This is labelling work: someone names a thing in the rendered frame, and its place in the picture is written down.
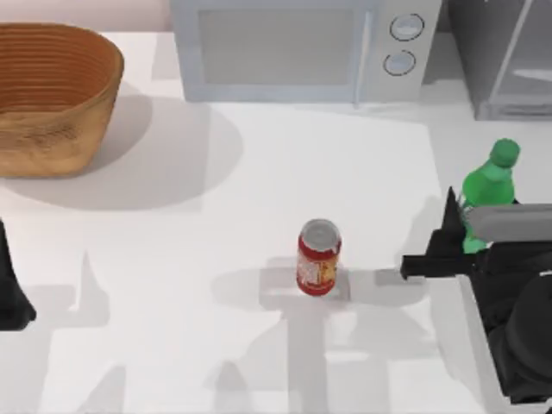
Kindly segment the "green bottle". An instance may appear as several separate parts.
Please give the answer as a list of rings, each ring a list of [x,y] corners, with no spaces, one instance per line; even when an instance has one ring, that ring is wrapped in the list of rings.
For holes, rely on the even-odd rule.
[[[486,242],[474,235],[467,220],[468,214],[480,206],[513,203],[515,186],[512,170],[519,154],[520,146],[514,140],[501,138],[493,144],[487,161],[464,178],[457,201],[466,229],[462,243],[465,254],[475,254],[486,247]]]

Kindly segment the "red and white can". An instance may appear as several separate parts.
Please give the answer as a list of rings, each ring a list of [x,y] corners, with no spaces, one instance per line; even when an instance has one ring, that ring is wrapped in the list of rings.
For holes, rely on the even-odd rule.
[[[308,221],[298,235],[296,281],[306,294],[320,297],[336,284],[342,237],[328,219]]]

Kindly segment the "pale microwave oven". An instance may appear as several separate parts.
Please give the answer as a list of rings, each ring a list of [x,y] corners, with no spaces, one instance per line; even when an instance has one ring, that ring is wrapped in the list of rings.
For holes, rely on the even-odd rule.
[[[442,0],[368,0],[371,5],[371,40],[367,55],[361,104],[408,102],[417,99],[427,66]],[[425,21],[422,34],[413,41],[396,41],[390,35],[394,17],[419,14]],[[390,53],[408,50],[417,58],[412,72],[393,77],[382,67]]]

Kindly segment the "grey cabinet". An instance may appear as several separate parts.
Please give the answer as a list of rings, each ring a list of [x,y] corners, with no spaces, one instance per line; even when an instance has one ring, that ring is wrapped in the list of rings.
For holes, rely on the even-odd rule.
[[[552,121],[552,0],[448,0],[478,121]]]

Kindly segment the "round microwave knob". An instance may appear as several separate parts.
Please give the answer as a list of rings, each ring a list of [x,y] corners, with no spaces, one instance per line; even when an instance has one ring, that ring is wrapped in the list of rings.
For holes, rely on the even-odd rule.
[[[425,21],[415,13],[396,16],[390,24],[390,35],[396,41],[413,41],[419,37],[425,28]]]
[[[412,52],[400,50],[388,54],[383,60],[382,67],[388,75],[401,77],[412,72],[416,65],[417,58]]]

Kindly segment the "microwave door with window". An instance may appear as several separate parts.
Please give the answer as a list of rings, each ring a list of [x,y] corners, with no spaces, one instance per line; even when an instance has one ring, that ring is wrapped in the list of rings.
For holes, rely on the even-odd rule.
[[[170,0],[191,102],[358,103],[368,0]]]

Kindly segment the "brown wooden basket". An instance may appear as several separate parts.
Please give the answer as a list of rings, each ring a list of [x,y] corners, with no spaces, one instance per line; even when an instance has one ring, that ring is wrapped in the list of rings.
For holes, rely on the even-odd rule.
[[[123,72],[121,50],[88,28],[0,22],[0,177],[80,173],[104,139]]]

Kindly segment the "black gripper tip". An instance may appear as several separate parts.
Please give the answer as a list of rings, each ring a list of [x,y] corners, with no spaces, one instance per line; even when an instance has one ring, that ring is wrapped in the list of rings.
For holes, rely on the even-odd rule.
[[[17,280],[5,227],[0,219],[0,331],[24,330],[36,317],[34,306]]]

